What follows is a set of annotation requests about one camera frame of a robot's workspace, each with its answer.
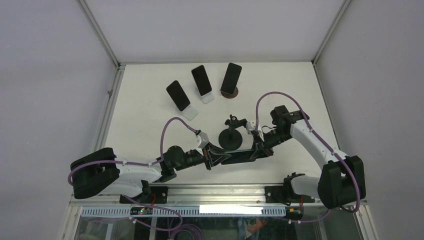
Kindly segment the black phone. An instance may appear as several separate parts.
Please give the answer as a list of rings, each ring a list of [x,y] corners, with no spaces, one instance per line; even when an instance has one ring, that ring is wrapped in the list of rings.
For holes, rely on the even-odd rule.
[[[212,91],[212,86],[204,65],[192,69],[191,74],[201,96]]]
[[[221,165],[232,165],[232,164],[241,164],[241,163],[250,163],[254,162],[258,157],[254,156],[254,150],[245,149],[245,150],[236,150],[236,151],[227,151],[229,157],[223,160]]]
[[[178,80],[174,80],[171,84],[169,84],[166,87],[166,91],[179,111],[184,111],[191,104]]]
[[[230,62],[227,66],[220,91],[228,95],[233,95],[236,91],[237,83],[240,78],[242,66]]]

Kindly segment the black tall clamp stand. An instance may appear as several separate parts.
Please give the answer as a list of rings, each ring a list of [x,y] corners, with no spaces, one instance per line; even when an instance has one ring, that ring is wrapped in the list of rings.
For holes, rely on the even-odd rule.
[[[221,131],[218,136],[219,145],[228,151],[239,149],[243,143],[243,137],[237,128],[246,127],[247,122],[245,118],[238,119],[236,116],[230,114],[229,119],[224,122],[227,128]]]

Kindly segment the white folding phone stand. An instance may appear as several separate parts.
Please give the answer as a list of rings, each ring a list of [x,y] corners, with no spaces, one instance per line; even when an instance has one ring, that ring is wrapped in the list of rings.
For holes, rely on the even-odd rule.
[[[213,101],[213,100],[215,99],[215,97],[214,97],[214,95],[213,95],[213,93],[212,93],[212,92],[208,92],[208,93],[206,93],[206,94],[204,94],[204,95],[201,95],[201,96],[200,96],[200,99],[201,99],[201,101],[202,101],[204,104],[208,104],[208,103],[210,103],[211,101]]]

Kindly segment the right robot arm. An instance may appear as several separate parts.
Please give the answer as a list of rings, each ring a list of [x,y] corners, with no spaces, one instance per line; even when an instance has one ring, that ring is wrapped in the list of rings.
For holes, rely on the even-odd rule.
[[[275,128],[268,133],[262,132],[258,120],[246,124],[248,133],[259,141],[256,147],[269,157],[273,155],[273,147],[294,139],[321,170],[319,177],[295,172],[285,177],[280,193],[283,203],[294,203],[302,196],[309,196],[320,199],[331,210],[353,202],[359,204],[366,197],[364,163],[360,157],[349,156],[326,142],[302,110],[289,112],[281,105],[270,115]]]

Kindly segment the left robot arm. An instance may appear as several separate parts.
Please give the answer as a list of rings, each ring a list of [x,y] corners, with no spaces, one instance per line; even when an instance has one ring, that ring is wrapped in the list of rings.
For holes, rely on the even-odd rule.
[[[189,151],[174,145],[163,154],[163,161],[154,164],[129,161],[116,155],[111,147],[105,147],[74,161],[67,180],[79,200],[116,194],[145,203],[151,196],[149,184],[166,183],[176,178],[178,171],[197,165],[210,170],[231,156],[210,143]]]

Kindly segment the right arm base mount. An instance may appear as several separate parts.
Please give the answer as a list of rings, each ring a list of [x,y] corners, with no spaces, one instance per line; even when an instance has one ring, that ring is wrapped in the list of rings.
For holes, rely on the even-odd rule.
[[[300,203],[315,203],[316,200],[308,195],[297,195],[287,193],[283,185],[268,185],[264,187],[265,202],[267,204],[300,204]]]

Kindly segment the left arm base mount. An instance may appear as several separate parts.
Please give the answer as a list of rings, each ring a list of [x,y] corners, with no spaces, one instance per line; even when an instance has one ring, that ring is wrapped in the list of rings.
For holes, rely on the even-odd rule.
[[[134,201],[143,204],[166,204],[168,201],[168,191],[169,187],[167,186],[151,186],[150,191],[143,192],[135,197],[132,197]]]

